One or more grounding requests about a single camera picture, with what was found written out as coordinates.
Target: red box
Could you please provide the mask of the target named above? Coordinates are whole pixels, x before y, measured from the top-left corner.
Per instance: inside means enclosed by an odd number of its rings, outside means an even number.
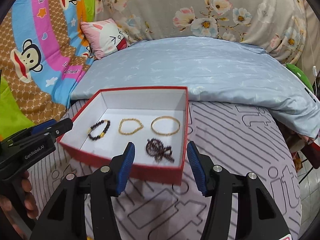
[[[159,116],[172,116],[179,120],[180,130],[171,136],[160,136],[151,130],[151,122]],[[137,118],[143,129],[132,135],[122,135],[118,128],[123,118]],[[89,128],[98,121],[110,120],[105,136],[92,141]],[[158,183],[181,185],[188,132],[187,87],[133,87],[99,90],[72,119],[73,129],[58,142],[76,160],[94,167],[108,165],[113,156],[123,153],[128,142],[135,145],[135,159],[130,177]],[[91,134],[102,132],[105,123]],[[124,122],[123,132],[139,127],[134,121]],[[163,133],[175,131],[178,124],[172,119],[160,119],[155,130]],[[174,163],[163,159],[157,163],[146,153],[147,139],[157,138],[164,146],[172,146]]]

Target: human hand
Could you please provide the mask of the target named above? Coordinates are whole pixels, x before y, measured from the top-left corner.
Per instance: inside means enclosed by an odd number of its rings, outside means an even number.
[[[36,205],[36,200],[34,196],[31,194],[32,186],[30,183],[29,172],[25,171],[22,175],[21,186],[23,190],[26,192],[26,199],[24,201],[24,205],[27,210],[28,217],[34,219],[38,216],[39,211]],[[4,211],[4,214],[8,218],[9,222],[12,224],[13,228],[17,231],[17,233],[21,236],[21,238],[25,238],[23,231],[14,223],[13,219],[9,216],[8,212],[12,210],[12,204],[10,200],[2,195],[0,195],[0,207]]]

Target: pink pillow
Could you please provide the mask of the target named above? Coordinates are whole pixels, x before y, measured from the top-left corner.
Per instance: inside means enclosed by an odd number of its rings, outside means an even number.
[[[90,23],[80,22],[80,27],[97,59],[129,46],[128,35],[113,19]]]

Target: light blue bedding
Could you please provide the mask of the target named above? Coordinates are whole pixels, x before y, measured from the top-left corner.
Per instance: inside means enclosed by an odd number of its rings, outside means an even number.
[[[95,61],[71,99],[103,88],[188,86],[189,99],[269,108],[295,132],[315,138],[320,102],[264,49],[206,37],[145,41]]]

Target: bracelet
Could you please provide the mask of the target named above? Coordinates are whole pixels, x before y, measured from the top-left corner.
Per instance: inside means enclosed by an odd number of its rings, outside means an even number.
[[[153,125],[156,121],[160,120],[160,119],[172,119],[174,120],[175,122],[177,122],[177,124],[179,125],[178,129],[174,132],[170,132],[170,133],[161,133],[161,132],[158,132],[156,131],[155,129],[153,129]],[[177,118],[174,118],[172,116],[160,116],[160,117],[157,117],[156,119],[154,119],[151,123],[151,130],[156,133],[157,135],[163,135],[163,136],[170,136],[170,135],[173,135],[173,134],[176,134],[179,130],[180,130],[180,122]]]
[[[139,126],[136,130],[134,130],[134,131],[132,131],[132,132],[122,132],[122,131],[121,131],[121,127],[122,127],[122,124],[123,124],[125,121],[136,121],[140,126]],[[124,119],[122,119],[121,122],[120,122],[119,130],[118,130],[118,131],[119,131],[119,133],[122,134],[122,135],[132,135],[132,134],[136,133],[137,131],[141,130],[142,128],[143,128],[143,124],[142,124],[142,122],[141,122],[139,119],[137,119],[137,118],[124,118]]]
[[[100,135],[96,136],[96,137],[92,137],[91,136],[91,132],[94,129],[96,129],[99,125],[103,124],[104,122],[107,122],[107,125],[104,128],[104,130],[102,131],[102,133]],[[106,132],[108,131],[109,127],[110,127],[110,120],[101,120],[100,122],[97,122],[95,125],[90,127],[90,129],[88,131],[88,137],[93,141],[98,140],[98,139],[102,138],[106,134]]]
[[[157,163],[162,161],[163,158],[167,159],[171,163],[174,163],[174,158],[172,158],[171,146],[164,147],[162,141],[158,139],[148,139],[146,152],[148,155],[154,157]]]

